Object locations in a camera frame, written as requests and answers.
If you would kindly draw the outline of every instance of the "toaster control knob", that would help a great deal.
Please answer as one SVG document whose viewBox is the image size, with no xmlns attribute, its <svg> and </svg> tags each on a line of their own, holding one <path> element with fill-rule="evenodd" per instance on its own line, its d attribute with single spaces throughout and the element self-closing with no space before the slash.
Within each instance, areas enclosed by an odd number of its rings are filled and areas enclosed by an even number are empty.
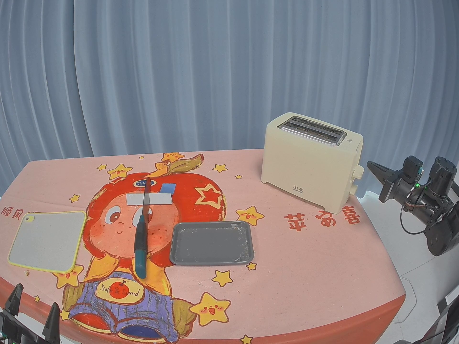
<svg viewBox="0 0 459 344">
<path fill-rule="evenodd" d="M 355 195 L 355 192 L 357 191 L 357 185 L 352 185 L 351 190 L 349 191 L 350 195 Z"/>
<path fill-rule="evenodd" d="M 364 170 L 365 169 L 360 164 L 357 164 L 354 169 L 354 173 L 352 174 L 352 177 L 356 178 L 357 180 L 360 180 L 364 175 Z"/>
</svg>

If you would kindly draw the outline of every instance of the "knife handle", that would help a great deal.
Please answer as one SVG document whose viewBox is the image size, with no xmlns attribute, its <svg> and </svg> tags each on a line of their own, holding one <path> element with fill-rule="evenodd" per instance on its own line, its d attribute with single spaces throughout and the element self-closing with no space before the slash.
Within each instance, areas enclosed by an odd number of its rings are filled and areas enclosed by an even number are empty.
<svg viewBox="0 0 459 344">
<path fill-rule="evenodd" d="M 146 278 L 146 249 L 147 249 L 147 233 L 145 218 L 143 215 L 139 218 L 137 229 L 135 231 L 134 241 L 134 259 L 135 273 L 141 279 Z"/>
</svg>

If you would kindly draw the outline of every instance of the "toaster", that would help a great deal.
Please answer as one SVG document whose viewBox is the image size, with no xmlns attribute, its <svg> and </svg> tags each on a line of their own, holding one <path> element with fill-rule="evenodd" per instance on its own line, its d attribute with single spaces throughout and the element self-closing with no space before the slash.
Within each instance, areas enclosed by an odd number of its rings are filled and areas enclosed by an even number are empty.
<svg viewBox="0 0 459 344">
<path fill-rule="evenodd" d="M 339 126 L 285 113 L 266 127 L 261 181 L 338 214 L 364 173 L 363 142 Z"/>
</svg>

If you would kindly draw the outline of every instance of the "cutting board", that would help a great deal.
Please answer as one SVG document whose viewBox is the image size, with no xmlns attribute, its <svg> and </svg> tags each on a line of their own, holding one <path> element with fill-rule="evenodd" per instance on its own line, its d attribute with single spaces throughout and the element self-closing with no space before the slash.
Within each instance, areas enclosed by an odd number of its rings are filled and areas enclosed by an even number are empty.
<svg viewBox="0 0 459 344">
<path fill-rule="evenodd" d="M 17 230 L 8 262 L 44 272 L 71 272 L 85 222 L 84 211 L 27 213 Z"/>
</svg>

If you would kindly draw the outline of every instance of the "curtain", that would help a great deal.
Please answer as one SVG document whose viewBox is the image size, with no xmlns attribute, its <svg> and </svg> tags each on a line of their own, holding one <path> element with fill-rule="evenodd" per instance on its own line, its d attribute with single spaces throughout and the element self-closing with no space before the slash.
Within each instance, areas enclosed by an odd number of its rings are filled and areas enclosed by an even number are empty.
<svg viewBox="0 0 459 344">
<path fill-rule="evenodd" d="M 262 148 L 285 112 L 364 166 L 457 164 L 458 30 L 459 0 L 0 0 L 0 195 L 33 160 Z"/>
</svg>

